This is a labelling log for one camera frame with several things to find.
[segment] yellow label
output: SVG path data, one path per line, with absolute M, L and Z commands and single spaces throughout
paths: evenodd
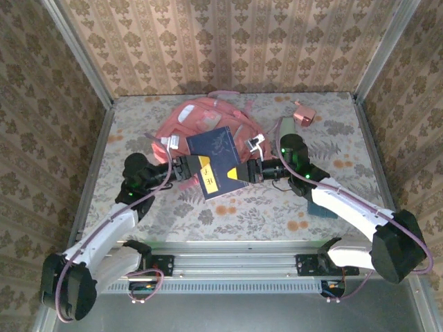
M 209 157 L 199 156 L 199 161 L 200 161 L 201 168 L 203 168 L 210 162 L 210 159 L 209 159 Z
M 203 183 L 206 188 L 206 192 L 208 194 L 212 194 L 213 192 L 218 191 L 217 184 L 215 183 L 215 177 L 213 174 L 213 169 L 210 167 L 210 164 L 207 164 L 205 167 L 200 169 L 201 177 L 203 178 Z
M 228 178 L 231 178 L 233 180 L 238 180 L 237 168 L 236 167 L 232 168 L 232 170 L 230 170 L 227 175 L 228 175 Z

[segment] yellow sticker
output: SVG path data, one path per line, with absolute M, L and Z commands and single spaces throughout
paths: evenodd
M 205 167 L 200 169 L 201 177 L 203 178 L 203 182 L 206 188 L 206 192 L 208 194 L 212 194 L 213 192 L 218 191 L 217 184 L 215 183 L 215 177 L 213 174 L 213 169 L 210 167 L 210 164 L 207 164 Z
M 199 156 L 199 162 L 200 162 L 201 168 L 203 168 L 210 162 L 210 159 L 209 159 L 209 157 L 206 157 L 206 156 Z

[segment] pink backpack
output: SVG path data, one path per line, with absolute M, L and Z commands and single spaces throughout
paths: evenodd
M 156 133 L 156 137 L 170 137 L 172 134 L 180 136 L 179 148 L 171 149 L 173 158 L 189 154 L 186 137 L 197 135 L 216 128 L 228 126 L 233 135 L 235 146 L 242 163 L 251 158 L 259 158 L 258 151 L 253 154 L 244 144 L 246 140 L 263 133 L 263 129 L 244 112 L 236 109 L 233 105 L 223 100 L 213 98 L 197 98 L 188 100 L 178 106 L 163 123 Z M 271 146 L 266 139 L 261 145 L 264 159 L 270 159 Z M 165 152 L 156 144 L 152 144 L 155 158 L 161 163 L 166 163 Z

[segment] metal frame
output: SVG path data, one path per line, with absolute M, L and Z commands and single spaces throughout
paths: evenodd
M 79 235 L 79 231 L 83 229 L 84 223 L 86 222 L 86 217 L 89 212 L 89 206 L 92 202 L 92 196 L 94 193 L 94 188 L 96 187 L 98 172 L 100 170 L 100 165 L 103 159 L 103 154 L 105 153 L 105 147 L 107 139 L 109 136 L 109 131 L 111 130 L 112 120 L 114 119 L 114 110 L 110 109 L 106 112 L 102 123 L 102 129 L 98 135 L 96 148 L 94 149 L 94 154 L 92 156 L 91 165 L 89 167 L 88 176 L 83 188 L 82 197 L 78 205 L 77 213 L 75 214 L 75 219 L 71 234 L 68 240 L 68 248 L 71 247 Z M 49 310 L 47 306 L 40 305 L 39 312 L 37 313 L 37 318 L 34 323 L 33 332 L 52 332 L 55 326 L 55 321 L 57 315 L 54 310 Z
M 64 41 L 68 44 L 75 59 L 82 67 L 83 73 L 88 77 L 91 86 L 100 98 L 103 106 L 108 111 L 110 110 L 113 98 L 108 91 L 105 83 L 100 78 L 100 75 L 95 70 L 95 66 L 89 56 L 88 52 L 84 49 L 80 39 L 78 38 L 75 29 L 69 23 L 67 15 L 62 9 L 59 1 L 56 0 L 42 0 L 43 5 L 48 10 L 49 15 L 52 17 L 55 25 L 63 36 Z
M 354 94 L 358 104 L 363 104 L 381 69 L 388 60 L 392 50 L 404 32 L 406 25 L 414 14 L 421 0 L 403 0 L 392 18 L 377 51 L 366 68 Z
M 388 182 L 381 166 L 380 158 L 377 153 L 377 148 L 370 132 L 368 120 L 365 116 L 365 111 L 357 98 L 354 101 L 354 108 L 359 119 L 360 128 L 365 139 L 366 147 L 374 168 L 375 178 L 380 187 L 381 197 L 386 208 L 396 210 L 394 200 L 392 199 Z M 411 288 L 415 305 L 422 320 L 423 328 L 427 331 L 443 331 L 442 319 L 440 317 L 437 304 L 431 292 L 431 287 L 425 277 L 418 275 L 409 275 L 409 286 Z

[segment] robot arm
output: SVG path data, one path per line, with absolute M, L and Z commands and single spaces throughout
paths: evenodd
M 299 176 L 291 174 L 279 159 L 255 159 L 230 170 L 228 177 L 249 183 L 289 178 L 288 184 L 297 196 L 335 212 L 370 241 L 358 247 L 344 239 L 329 243 L 326 253 L 335 266 L 373 269 L 385 280 L 398 284 L 426 254 L 416 241 L 381 216 L 391 218 L 424 243 L 417 219 L 406 210 L 384 209 L 345 189 L 327 172 L 310 163 L 306 144 L 293 132 L 292 119 L 283 123 L 282 128 L 279 144 L 282 157 Z
M 168 182 L 170 185 L 164 189 L 170 189 L 172 181 L 191 178 L 200 170 L 205 158 L 207 157 L 176 158 Z M 143 270 L 150 267 L 146 266 L 151 257 L 150 248 L 143 243 L 131 243 L 130 246 L 120 248 L 111 257 L 105 256 L 118 240 L 136 227 L 148 213 L 155 198 L 151 196 L 132 209 L 124 209 L 159 186 L 167 172 L 168 164 L 153 166 L 142 154 L 132 154 L 126 159 L 123 171 L 125 179 L 116 204 L 111 207 L 108 215 L 74 246 L 62 254 L 51 254 L 45 259 L 40 285 L 40 299 L 43 304 L 56 308 L 57 301 L 64 317 L 81 320 L 91 310 L 97 295 L 108 285 L 140 267 Z M 66 270 L 66 274 L 62 278 L 57 300 L 56 288 L 63 270 Z

